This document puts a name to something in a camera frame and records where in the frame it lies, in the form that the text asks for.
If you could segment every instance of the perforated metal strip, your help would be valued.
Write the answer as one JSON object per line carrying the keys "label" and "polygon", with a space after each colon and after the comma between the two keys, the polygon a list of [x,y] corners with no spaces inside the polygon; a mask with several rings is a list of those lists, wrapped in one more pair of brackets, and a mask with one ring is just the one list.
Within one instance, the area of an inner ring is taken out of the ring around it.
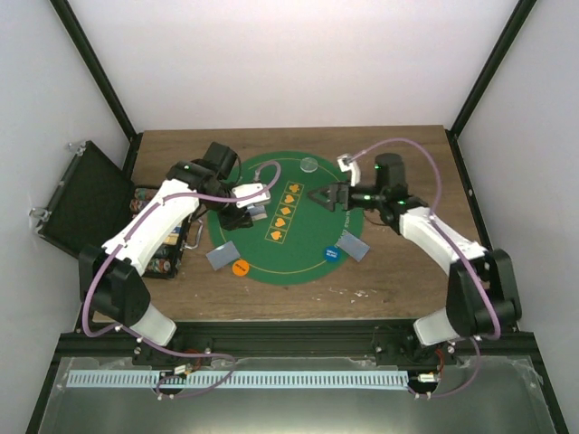
{"label": "perforated metal strip", "polygon": [[[82,371],[69,372],[66,387],[75,388],[151,388],[160,371]],[[212,385],[223,373],[199,371],[185,380],[171,379],[161,387],[200,389]],[[237,371],[220,389],[373,389],[406,390],[407,372],[397,371]]]}

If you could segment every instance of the wooden tabletop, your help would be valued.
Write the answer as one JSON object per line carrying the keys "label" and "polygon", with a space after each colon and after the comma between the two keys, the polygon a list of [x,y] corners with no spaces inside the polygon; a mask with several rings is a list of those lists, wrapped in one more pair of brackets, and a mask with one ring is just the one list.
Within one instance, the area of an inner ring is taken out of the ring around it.
{"label": "wooden tabletop", "polygon": [[[212,141],[230,146],[242,159],[298,150],[335,162],[337,156],[354,154],[391,137],[416,140],[433,155],[443,182],[439,216],[476,240],[469,206],[440,126],[147,131],[133,181],[161,184],[175,162],[203,156]],[[424,156],[410,146],[389,146],[387,152],[403,156],[410,192],[431,202],[434,177]],[[363,181],[372,182],[373,157],[359,161]],[[378,220],[371,213],[369,217]],[[195,230],[194,225],[190,240]],[[155,306],[178,320],[416,317],[444,306],[446,276],[424,252],[391,229],[368,222],[361,239],[370,251],[360,263],[347,260],[338,270],[307,284],[272,286],[236,277],[229,267],[213,271],[205,254],[214,246],[205,228],[199,248],[185,251],[174,280],[147,279],[146,283]]]}

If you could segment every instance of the blue disc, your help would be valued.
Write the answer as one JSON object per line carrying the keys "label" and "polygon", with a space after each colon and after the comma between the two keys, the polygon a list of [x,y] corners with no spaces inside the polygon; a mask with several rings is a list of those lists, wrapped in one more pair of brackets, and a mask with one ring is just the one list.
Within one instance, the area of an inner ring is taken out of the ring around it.
{"label": "blue disc", "polygon": [[328,262],[336,262],[340,259],[340,250],[334,246],[326,247],[324,250],[324,258]]}

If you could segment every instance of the green mat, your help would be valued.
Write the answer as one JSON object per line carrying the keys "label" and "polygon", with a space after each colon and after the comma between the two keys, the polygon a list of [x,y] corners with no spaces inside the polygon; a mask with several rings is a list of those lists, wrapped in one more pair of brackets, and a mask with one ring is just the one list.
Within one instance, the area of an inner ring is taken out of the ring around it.
{"label": "green mat", "polygon": [[[302,158],[318,161],[318,169],[307,174],[299,168]],[[243,162],[241,183],[251,183],[255,169],[263,162],[281,164],[280,180],[271,189],[271,203],[266,206],[267,219],[257,221],[250,229],[224,231],[214,212],[209,213],[208,227],[215,247],[233,241],[242,259],[250,264],[247,277],[273,285],[296,285],[327,275],[350,259],[341,251],[336,262],[325,259],[326,247],[333,246],[344,230],[359,237],[364,226],[361,210],[344,212],[338,206],[330,212],[308,198],[308,191],[322,185],[346,180],[328,160],[297,151],[274,152]],[[261,172],[268,183],[274,167]],[[237,178],[234,170],[230,179]]]}

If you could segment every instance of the white wall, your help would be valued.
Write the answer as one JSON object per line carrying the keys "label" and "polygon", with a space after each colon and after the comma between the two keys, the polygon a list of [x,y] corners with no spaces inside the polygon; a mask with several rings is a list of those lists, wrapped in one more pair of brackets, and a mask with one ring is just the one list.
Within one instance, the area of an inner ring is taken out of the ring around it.
{"label": "white wall", "polygon": [[579,3],[537,2],[460,138],[493,243],[579,432]]}
{"label": "white wall", "polygon": [[76,261],[38,238],[28,211],[48,203],[91,138],[117,164],[128,143],[46,0],[0,1],[0,420],[24,432],[58,335],[80,306]]}
{"label": "white wall", "polygon": [[137,130],[443,124],[516,0],[72,0]]}

